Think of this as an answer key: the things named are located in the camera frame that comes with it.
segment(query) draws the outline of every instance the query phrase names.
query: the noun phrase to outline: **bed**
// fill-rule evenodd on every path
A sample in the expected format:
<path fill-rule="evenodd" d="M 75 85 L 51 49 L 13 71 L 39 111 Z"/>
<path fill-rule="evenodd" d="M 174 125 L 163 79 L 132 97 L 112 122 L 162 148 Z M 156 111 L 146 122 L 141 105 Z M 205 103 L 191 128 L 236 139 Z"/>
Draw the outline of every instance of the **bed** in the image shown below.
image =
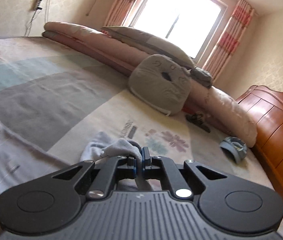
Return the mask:
<path fill-rule="evenodd" d="M 227 135 L 213 127 L 206 133 L 183 112 L 161 114 L 129 92 L 125 75 L 44 37 L 0 39 L 0 121 L 68 164 L 98 132 L 127 138 L 135 127 L 132 139 L 151 155 L 195 159 L 272 188 L 250 150 L 236 165 L 219 148 Z"/>
<path fill-rule="evenodd" d="M 237 102 L 257 124 L 257 142 L 251 150 L 283 197 L 283 92 L 253 85 Z"/>

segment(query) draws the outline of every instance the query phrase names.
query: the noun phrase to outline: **gray bed sheet patch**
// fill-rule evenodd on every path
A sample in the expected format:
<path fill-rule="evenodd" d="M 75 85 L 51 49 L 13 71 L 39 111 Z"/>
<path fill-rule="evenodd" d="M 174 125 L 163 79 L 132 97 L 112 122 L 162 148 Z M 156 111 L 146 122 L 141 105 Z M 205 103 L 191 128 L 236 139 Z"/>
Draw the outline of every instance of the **gray bed sheet patch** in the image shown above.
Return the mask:
<path fill-rule="evenodd" d="M 0 120 L 48 151 L 126 84 L 127 78 L 108 66 L 45 76 L 1 90 Z"/>

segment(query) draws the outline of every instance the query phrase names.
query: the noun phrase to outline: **wooden headboard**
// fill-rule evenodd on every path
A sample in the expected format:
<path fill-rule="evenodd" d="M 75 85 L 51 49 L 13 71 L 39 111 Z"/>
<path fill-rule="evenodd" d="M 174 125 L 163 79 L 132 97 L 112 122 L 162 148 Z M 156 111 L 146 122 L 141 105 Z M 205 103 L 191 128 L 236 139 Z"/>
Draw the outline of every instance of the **wooden headboard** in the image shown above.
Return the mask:
<path fill-rule="evenodd" d="M 257 124 L 257 141 L 251 150 L 283 197 L 283 92 L 254 85 L 236 101 Z"/>

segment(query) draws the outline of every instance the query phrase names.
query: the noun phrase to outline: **gray cushion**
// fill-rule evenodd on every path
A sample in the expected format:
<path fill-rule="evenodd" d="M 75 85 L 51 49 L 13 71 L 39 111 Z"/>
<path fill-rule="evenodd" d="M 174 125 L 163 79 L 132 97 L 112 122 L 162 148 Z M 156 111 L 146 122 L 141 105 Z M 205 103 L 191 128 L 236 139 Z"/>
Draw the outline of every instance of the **gray cushion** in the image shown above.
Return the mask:
<path fill-rule="evenodd" d="M 182 109 L 191 87 L 185 68 L 159 54 L 149 56 L 136 67 L 128 86 L 134 95 L 166 115 Z"/>

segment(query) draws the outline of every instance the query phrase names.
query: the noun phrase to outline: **pink curtain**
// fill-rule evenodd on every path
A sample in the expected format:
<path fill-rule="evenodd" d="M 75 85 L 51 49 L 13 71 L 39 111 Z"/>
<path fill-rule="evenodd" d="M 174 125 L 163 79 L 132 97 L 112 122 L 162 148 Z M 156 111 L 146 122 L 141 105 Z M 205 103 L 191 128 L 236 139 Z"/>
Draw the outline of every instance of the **pink curtain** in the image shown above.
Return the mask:
<path fill-rule="evenodd" d="M 236 51 L 255 10 L 245 0 L 239 0 L 226 28 L 205 62 L 203 69 L 218 78 Z"/>
<path fill-rule="evenodd" d="M 115 0 L 104 26 L 121 26 L 136 0 Z"/>

